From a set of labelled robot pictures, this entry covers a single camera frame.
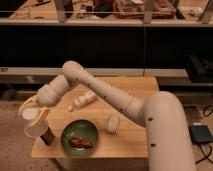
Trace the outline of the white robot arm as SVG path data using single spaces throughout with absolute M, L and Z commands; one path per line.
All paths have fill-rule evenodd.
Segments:
M 38 107 L 37 124 L 47 117 L 47 107 L 56 106 L 75 86 L 82 84 L 134 123 L 147 130 L 150 171 L 196 171 L 187 119 L 180 100 L 159 91 L 145 100 L 118 89 L 90 74 L 79 63 L 67 61 L 62 73 L 41 87 L 19 108 Z

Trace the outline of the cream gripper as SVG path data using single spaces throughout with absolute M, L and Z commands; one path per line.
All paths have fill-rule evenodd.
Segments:
M 18 113 L 21 114 L 26 108 L 33 108 L 33 107 L 37 107 L 37 108 L 41 108 L 39 110 L 38 115 L 31 121 L 31 126 L 35 126 L 37 124 L 39 124 L 40 122 L 44 121 L 45 118 L 48 116 L 50 109 L 47 107 L 43 107 L 42 105 L 37 101 L 37 96 L 34 95 L 32 97 L 30 97 L 29 99 L 27 99 L 19 108 Z

